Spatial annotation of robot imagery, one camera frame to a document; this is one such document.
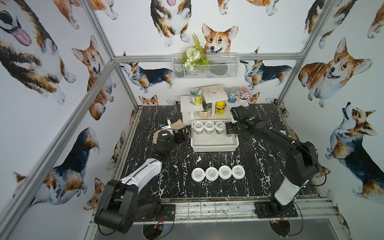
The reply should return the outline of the yogurt cup back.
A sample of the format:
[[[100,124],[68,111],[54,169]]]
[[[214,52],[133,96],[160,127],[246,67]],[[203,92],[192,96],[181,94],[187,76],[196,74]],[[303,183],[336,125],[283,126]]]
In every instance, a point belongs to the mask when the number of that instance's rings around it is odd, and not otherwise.
[[[215,130],[216,130],[216,133],[218,135],[223,134],[226,130],[226,124],[224,122],[221,122],[221,121],[216,122],[215,123]]]
[[[201,135],[205,129],[205,125],[203,122],[197,121],[193,124],[193,129],[196,134]]]
[[[215,124],[211,121],[205,122],[204,123],[204,129],[205,129],[205,133],[207,135],[210,135],[215,130]]]

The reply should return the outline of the yogurt cup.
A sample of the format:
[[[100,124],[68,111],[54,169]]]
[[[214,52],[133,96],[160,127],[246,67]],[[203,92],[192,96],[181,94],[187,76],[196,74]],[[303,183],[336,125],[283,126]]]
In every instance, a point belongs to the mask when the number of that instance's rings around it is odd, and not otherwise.
[[[210,182],[214,182],[219,177],[219,171],[215,167],[209,167],[205,171],[206,179]]]
[[[195,168],[192,171],[192,179],[194,182],[202,182],[205,179],[205,176],[205,171],[202,168]]]
[[[205,133],[207,135],[210,135],[215,130],[215,124],[211,121],[205,122],[204,123],[204,129],[205,129]]]
[[[243,166],[236,165],[232,167],[232,176],[237,180],[241,180],[245,177],[245,169]]]
[[[203,122],[197,121],[193,124],[193,129],[196,134],[201,135],[205,129],[205,125]]]
[[[222,180],[228,180],[232,177],[232,169],[226,165],[219,167],[218,173]]]
[[[216,130],[216,133],[218,135],[223,134],[226,130],[226,124],[224,122],[221,122],[221,121],[216,122],[215,123],[215,130]]]

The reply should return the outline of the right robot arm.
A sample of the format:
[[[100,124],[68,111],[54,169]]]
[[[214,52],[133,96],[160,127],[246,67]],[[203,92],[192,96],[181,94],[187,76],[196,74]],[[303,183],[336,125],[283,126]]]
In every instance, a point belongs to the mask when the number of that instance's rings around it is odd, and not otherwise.
[[[285,179],[265,207],[257,208],[260,218],[280,217],[294,206],[294,197],[313,178],[323,166],[316,156],[315,146],[310,142],[296,141],[273,129],[264,120],[252,116],[245,107],[231,109],[234,123],[226,123],[227,134],[236,134],[245,138],[247,134],[259,137],[276,148],[286,160]]]

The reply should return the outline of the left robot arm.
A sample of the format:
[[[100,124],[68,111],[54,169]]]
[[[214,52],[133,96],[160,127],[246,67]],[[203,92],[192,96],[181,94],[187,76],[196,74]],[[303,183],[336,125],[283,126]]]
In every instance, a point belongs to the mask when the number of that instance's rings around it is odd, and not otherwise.
[[[157,197],[139,198],[140,191],[157,176],[175,146],[187,139],[187,128],[168,128],[158,133],[157,142],[152,147],[149,158],[133,173],[121,180],[110,180],[100,198],[94,222],[112,232],[127,233],[133,223],[140,220],[162,221],[165,213],[161,200]]]

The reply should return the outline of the white plastic basket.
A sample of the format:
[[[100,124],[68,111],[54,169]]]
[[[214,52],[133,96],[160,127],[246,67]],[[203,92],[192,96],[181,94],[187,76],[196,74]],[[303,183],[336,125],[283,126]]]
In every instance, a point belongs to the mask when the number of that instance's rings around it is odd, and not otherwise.
[[[210,120],[197,120],[200,122],[208,122]],[[193,129],[193,124],[197,121],[192,122],[191,132],[191,147],[194,152],[234,152],[239,146],[239,138],[234,135],[227,135],[226,131],[218,135],[216,130],[212,134],[207,135],[205,130],[201,135],[196,134]],[[211,120],[214,124],[216,122],[231,123],[230,120]]]

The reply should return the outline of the blue white can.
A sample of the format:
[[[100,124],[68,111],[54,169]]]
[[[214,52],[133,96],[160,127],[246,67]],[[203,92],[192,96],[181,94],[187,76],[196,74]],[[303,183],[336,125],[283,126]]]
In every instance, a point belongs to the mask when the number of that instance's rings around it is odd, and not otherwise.
[[[228,91],[228,103],[235,104],[237,102],[237,89],[231,88]]]

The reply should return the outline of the pink flower pot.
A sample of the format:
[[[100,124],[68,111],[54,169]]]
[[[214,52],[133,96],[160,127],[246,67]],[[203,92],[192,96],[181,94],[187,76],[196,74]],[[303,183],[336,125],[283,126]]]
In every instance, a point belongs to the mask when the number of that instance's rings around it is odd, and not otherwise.
[[[245,106],[248,100],[252,98],[252,94],[248,88],[240,87],[236,92],[236,98],[240,106]]]

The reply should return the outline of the yellow jar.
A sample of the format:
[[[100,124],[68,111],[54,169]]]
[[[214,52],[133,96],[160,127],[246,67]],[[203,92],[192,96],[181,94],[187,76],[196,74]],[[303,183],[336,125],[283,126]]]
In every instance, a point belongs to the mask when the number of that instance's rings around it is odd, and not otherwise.
[[[222,115],[225,112],[225,107],[226,107],[226,101],[216,102],[215,113],[217,115]]]

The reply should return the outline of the white tiered shelf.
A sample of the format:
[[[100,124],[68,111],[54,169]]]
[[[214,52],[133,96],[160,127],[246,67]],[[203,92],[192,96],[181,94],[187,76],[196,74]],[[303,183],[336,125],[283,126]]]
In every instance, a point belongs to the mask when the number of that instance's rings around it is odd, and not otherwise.
[[[238,107],[238,102],[228,103],[228,93],[225,91],[221,84],[201,87],[203,91],[203,100],[207,104],[212,104],[211,115],[208,120],[230,120],[234,121],[230,112],[231,108]],[[225,101],[225,112],[223,114],[216,113],[216,103]],[[194,106],[192,105],[191,95],[181,96],[181,113],[182,121],[186,126],[190,126],[193,121],[201,120],[199,112],[203,110],[203,105]]]

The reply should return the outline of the woven pot green plant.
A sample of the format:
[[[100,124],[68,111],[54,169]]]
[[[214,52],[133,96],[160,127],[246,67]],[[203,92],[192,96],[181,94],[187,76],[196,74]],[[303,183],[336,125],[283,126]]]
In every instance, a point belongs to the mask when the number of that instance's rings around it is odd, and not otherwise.
[[[212,115],[212,103],[207,104],[205,100],[202,103],[203,110],[199,112],[199,118],[202,120],[207,120]]]

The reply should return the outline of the green yellow tin can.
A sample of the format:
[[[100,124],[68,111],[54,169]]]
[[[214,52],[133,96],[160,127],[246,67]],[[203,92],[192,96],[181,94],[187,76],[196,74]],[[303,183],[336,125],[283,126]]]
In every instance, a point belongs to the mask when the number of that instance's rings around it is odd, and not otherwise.
[[[203,91],[200,88],[194,88],[190,91],[191,104],[199,106],[203,103]]]

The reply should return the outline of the green fern white flowers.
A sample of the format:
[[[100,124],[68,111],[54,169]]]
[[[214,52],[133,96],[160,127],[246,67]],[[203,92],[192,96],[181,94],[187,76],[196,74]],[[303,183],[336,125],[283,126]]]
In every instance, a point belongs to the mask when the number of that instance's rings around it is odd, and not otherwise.
[[[197,70],[201,66],[211,65],[195,33],[193,33],[193,42],[194,45],[183,52],[179,60],[179,64],[188,71]]]

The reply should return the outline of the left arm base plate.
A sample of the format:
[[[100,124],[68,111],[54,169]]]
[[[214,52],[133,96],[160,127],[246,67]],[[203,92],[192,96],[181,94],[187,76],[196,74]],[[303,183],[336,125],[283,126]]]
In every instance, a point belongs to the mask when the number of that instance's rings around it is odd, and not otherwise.
[[[157,204],[138,208],[135,222],[173,221],[175,219],[176,205]]]

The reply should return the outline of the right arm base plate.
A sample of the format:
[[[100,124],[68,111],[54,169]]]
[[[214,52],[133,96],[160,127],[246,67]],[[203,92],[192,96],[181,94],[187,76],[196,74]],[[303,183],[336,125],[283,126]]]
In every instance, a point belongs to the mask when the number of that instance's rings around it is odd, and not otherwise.
[[[259,219],[267,218],[295,218],[298,217],[298,212],[294,203],[291,202],[286,206],[282,206],[279,202],[255,202],[255,214]]]

